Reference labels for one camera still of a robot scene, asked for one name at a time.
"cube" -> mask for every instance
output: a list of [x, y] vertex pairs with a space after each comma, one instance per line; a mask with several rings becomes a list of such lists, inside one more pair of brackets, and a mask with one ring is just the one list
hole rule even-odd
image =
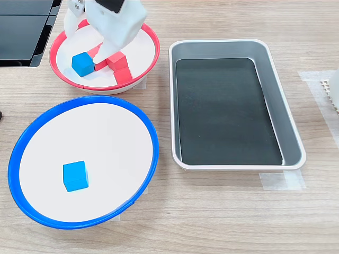
[[87, 52], [72, 57], [72, 68], [80, 77], [84, 77], [94, 71], [95, 64]]
[[64, 165], [64, 185], [68, 192], [88, 188], [88, 174], [84, 161]]
[[114, 76], [118, 85], [124, 84], [133, 79], [128, 67], [115, 71]]
[[126, 56], [121, 52], [117, 52], [114, 55], [107, 58], [108, 66], [113, 70], [121, 70], [128, 67]]
[[[87, 54], [93, 59], [95, 57], [95, 55], [98, 53], [99, 51], [99, 47], [95, 47], [89, 51], [87, 51]], [[103, 60], [102, 62], [96, 63], [95, 64], [95, 71], [101, 70], [102, 68], [107, 66], [107, 62], [106, 60]]]

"wood grain surface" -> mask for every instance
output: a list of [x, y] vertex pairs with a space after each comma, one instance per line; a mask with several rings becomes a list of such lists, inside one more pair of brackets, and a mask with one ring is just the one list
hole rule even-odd
[[[148, 194], [121, 221], [63, 231], [28, 218], [11, 197], [7, 167], [25, 128], [68, 99], [88, 95], [49, 66], [65, 2], [41, 65], [0, 69], [0, 253], [339, 253], [339, 150], [297, 71], [339, 67], [338, 1], [143, 1], [160, 39], [146, 90], [118, 95], [152, 120], [160, 159]], [[184, 39], [256, 38], [272, 52], [308, 155], [307, 188], [265, 191], [258, 172], [180, 169], [171, 158], [168, 47]]]

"red rim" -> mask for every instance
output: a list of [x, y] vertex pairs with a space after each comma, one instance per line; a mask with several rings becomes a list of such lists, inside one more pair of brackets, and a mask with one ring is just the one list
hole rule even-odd
[[[81, 23], [79, 24], [79, 29], [83, 28], [84, 26], [87, 26], [87, 25], [89, 25], [87, 20], [82, 20]], [[152, 70], [152, 68], [154, 67], [155, 63], [157, 62], [157, 60], [159, 58], [159, 54], [160, 54], [160, 43], [159, 43], [158, 36], [155, 34], [155, 32], [146, 24], [143, 24], [141, 29], [143, 29], [153, 40], [153, 43], [154, 43], [154, 46], [155, 46], [155, 56], [154, 56], [153, 62], [148, 67], [148, 69], [144, 73], [142, 73], [140, 76], [138, 76], [138, 77], [132, 79], [131, 81], [124, 83], [122, 85], [107, 86], [107, 87], [83, 86], [83, 85], [77, 84], [77, 83], [69, 80], [68, 78], [66, 78], [61, 73], [61, 71], [59, 70], [59, 68], [57, 66], [57, 52], [58, 52], [61, 44], [66, 39], [66, 35], [65, 35], [64, 31], [55, 39], [55, 41], [53, 42], [53, 44], [51, 46], [51, 49], [49, 51], [49, 63], [52, 67], [52, 70], [55, 72], [55, 74], [59, 78], [61, 78], [65, 82], [69, 83], [70, 85], [81, 88], [81, 89], [87, 89], [87, 90], [93, 90], [93, 91], [107, 91], [107, 90], [115, 90], [115, 89], [119, 89], [119, 88], [129, 86], [129, 85], [133, 84], [134, 82], [145, 77], [149, 73], [149, 71]]]

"rectangular tray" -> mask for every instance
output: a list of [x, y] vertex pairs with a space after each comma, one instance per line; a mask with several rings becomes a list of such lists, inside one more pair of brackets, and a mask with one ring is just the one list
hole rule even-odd
[[186, 170], [294, 170], [306, 153], [267, 45], [180, 41], [170, 49], [172, 155]]

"blue rim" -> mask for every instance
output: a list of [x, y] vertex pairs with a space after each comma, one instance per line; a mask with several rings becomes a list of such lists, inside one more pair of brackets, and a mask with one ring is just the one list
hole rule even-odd
[[[22, 193], [21, 186], [20, 186], [20, 180], [19, 180], [19, 169], [20, 169], [20, 162], [21, 162], [22, 155], [25, 151], [27, 144], [33, 137], [33, 135], [48, 121], [52, 120], [54, 117], [68, 110], [71, 110], [72, 108], [76, 108], [76, 107], [87, 105], [87, 104], [93, 104], [93, 103], [109, 103], [109, 104], [121, 106], [133, 112], [143, 121], [143, 123], [145, 124], [145, 126], [147, 127], [149, 131], [152, 144], [153, 144], [153, 158], [152, 158], [149, 172], [147, 174], [145, 181], [143, 182], [141, 187], [138, 189], [138, 191], [132, 196], [132, 198], [130, 200], [127, 200], [120, 207], [110, 212], [109, 214], [106, 214], [102, 217], [99, 217], [93, 220], [83, 221], [83, 222], [62, 222], [62, 221], [50, 219], [40, 214], [39, 212], [37, 212], [28, 203], [28, 201], [26, 200], [25, 196]], [[22, 133], [22, 135], [20, 136], [19, 140], [17, 141], [13, 149], [10, 163], [8, 165], [8, 184], [10, 186], [10, 191], [12, 193], [14, 201], [16, 202], [18, 207], [31, 219], [45, 226], [50, 226], [52, 228], [57, 228], [57, 229], [82, 229], [82, 228], [98, 225], [102, 222], [105, 222], [119, 215], [120, 213], [125, 211], [127, 208], [129, 208], [131, 205], [133, 205], [134, 202], [144, 192], [149, 182], [151, 181], [153, 174], [155, 172], [156, 165], [158, 163], [158, 158], [159, 158], [159, 142], [158, 142], [157, 133], [155, 131], [155, 128], [152, 122], [141, 109], [139, 109], [137, 106], [127, 101], [114, 98], [114, 97], [86, 96], [86, 97], [71, 99], [70, 101], [61, 103], [51, 108], [50, 110], [40, 115], [34, 122], [32, 122], [27, 127], [27, 129]]]

